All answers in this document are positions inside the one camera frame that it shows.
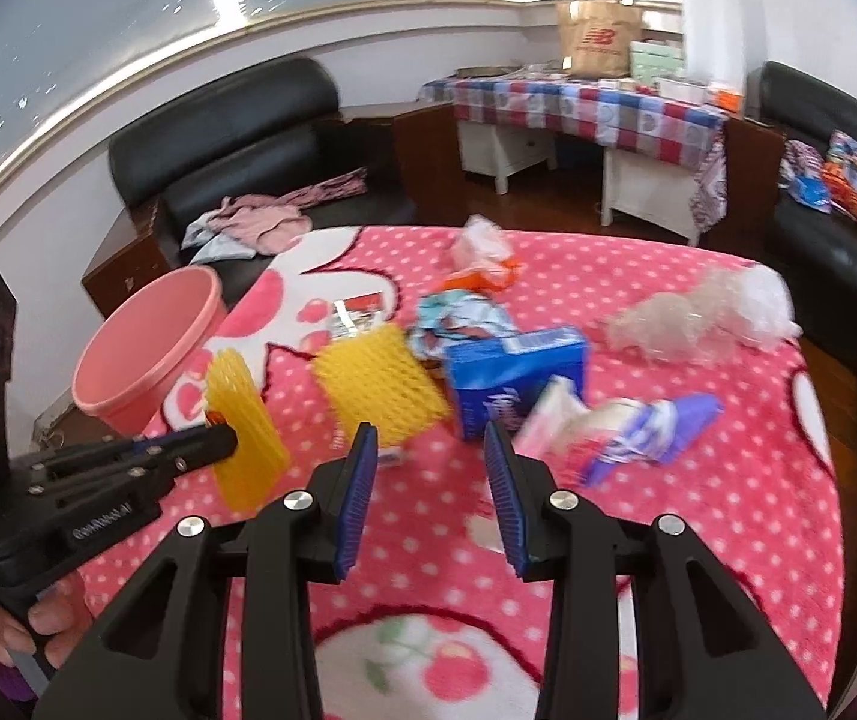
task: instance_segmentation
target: small card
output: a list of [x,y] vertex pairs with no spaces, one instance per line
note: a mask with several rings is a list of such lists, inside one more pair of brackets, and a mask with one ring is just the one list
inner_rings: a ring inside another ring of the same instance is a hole
[[382,293],[355,295],[354,298],[335,300],[329,314],[331,339],[353,338],[373,330],[385,322],[385,301]]

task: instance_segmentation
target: blue box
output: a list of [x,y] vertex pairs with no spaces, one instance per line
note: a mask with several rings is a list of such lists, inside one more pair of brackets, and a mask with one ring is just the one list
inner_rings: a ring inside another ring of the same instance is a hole
[[570,326],[450,346],[445,376],[462,437],[479,439],[490,419],[518,430],[550,376],[571,379],[582,397],[589,353],[585,337]]

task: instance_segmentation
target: pink bedspread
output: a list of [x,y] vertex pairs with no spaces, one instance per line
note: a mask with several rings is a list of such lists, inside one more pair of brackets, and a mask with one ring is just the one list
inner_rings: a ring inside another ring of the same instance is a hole
[[[456,230],[368,227],[318,230],[278,257],[225,321],[218,337],[153,420],[198,415],[198,382],[211,351],[239,348],[265,386],[265,403],[293,466],[272,497],[307,482],[320,461],[340,456],[334,418],[307,368],[325,341],[325,307],[339,295],[382,290],[411,321],[415,304],[446,271]],[[653,242],[597,236],[509,233],[526,270],[501,295],[522,330],[590,327],[658,290],[694,284],[708,264],[733,257]],[[355,292],[346,293],[346,289]],[[831,474],[800,433],[790,380],[805,362],[784,343],[775,353],[742,349],[716,367],[648,367],[595,349],[586,368],[590,405],[710,391],[718,421],[671,466],[630,464],[593,490],[609,514],[651,521],[678,512],[742,579],[825,700],[843,600],[838,495]],[[411,442],[401,466],[379,469],[358,566],[342,586],[312,586],[323,700],[331,718],[413,716],[514,720],[533,717],[546,645],[550,589],[522,584],[504,556],[467,536],[465,517],[485,485],[478,445],[441,424]],[[163,516],[85,566],[96,613],[155,544],[186,514],[214,524],[238,518],[202,470],[180,480]],[[243,585],[236,583],[225,661],[225,712],[239,717]],[[635,668],[628,601],[622,599],[622,674]],[[633,680],[622,685],[622,718],[637,715]]]

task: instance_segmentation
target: human hand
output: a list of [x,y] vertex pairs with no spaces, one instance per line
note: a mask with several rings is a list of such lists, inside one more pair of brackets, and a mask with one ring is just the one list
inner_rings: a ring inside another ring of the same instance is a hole
[[[46,659],[61,668],[91,625],[82,578],[71,573],[57,581],[55,589],[29,610],[28,621],[37,634],[53,637],[46,645]],[[8,650],[31,655],[35,642],[24,626],[0,608],[0,664],[11,666]]]

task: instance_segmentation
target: black leather sofa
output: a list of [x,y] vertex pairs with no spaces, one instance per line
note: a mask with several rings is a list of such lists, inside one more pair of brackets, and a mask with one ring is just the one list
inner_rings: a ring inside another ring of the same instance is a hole
[[[823,154],[837,129],[857,140],[857,100],[777,62],[763,67],[760,114],[786,138]],[[761,259],[789,284],[805,334],[857,373],[857,223],[805,208],[784,193],[771,197],[774,207],[759,231]]]
[[[193,89],[115,133],[109,164],[131,208],[158,199],[173,266],[185,228],[225,196],[284,194],[368,168],[368,192],[307,209],[313,227],[417,223],[398,175],[391,129],[339,116],[338,90],[307,57],[263,62]],[[211,264],[235,305],[271,258]]]

